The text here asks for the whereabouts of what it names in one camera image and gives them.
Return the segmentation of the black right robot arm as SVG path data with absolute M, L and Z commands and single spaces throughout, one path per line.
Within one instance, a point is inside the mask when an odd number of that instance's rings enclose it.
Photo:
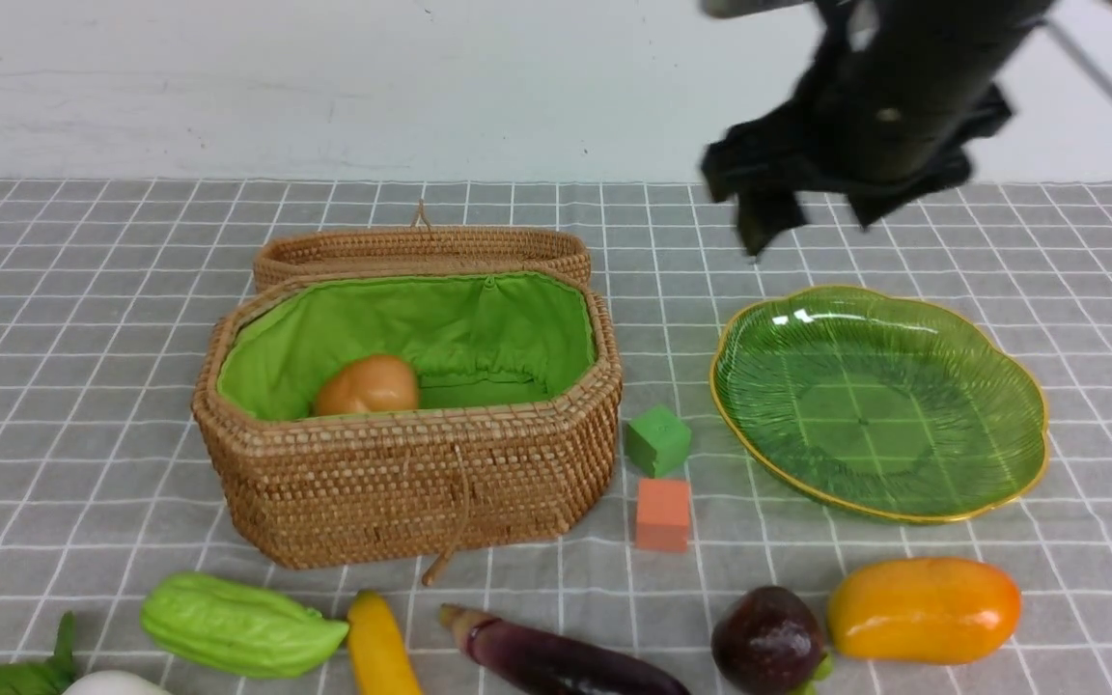
M 824 23 L 786 101 L 733 125 L 703 155 L 715 203 L 736 203 L 759 257 L 807 224 L 800 193 L 840 193 L 860 228 L 966 183 L 966 145 L 1012 109 L 997 73 L 1045 22 L 1048 1 L 818 1 Z

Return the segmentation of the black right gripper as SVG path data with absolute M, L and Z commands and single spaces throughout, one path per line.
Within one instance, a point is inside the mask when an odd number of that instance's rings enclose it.
M 808 224 L 795 192 L 848 195 L 856 224 L 868 232 L 926 195 L 959 188 L 974 173 L 967 143 L 996 135 L 1014 113 L 997 85 L 965 110 L 943 115 L 857 105 L 843 62 L 817 58 L 790 100 L 733 125 L 703 153 L 711 198 L 736 193 L 737 237 L 749 257 Z

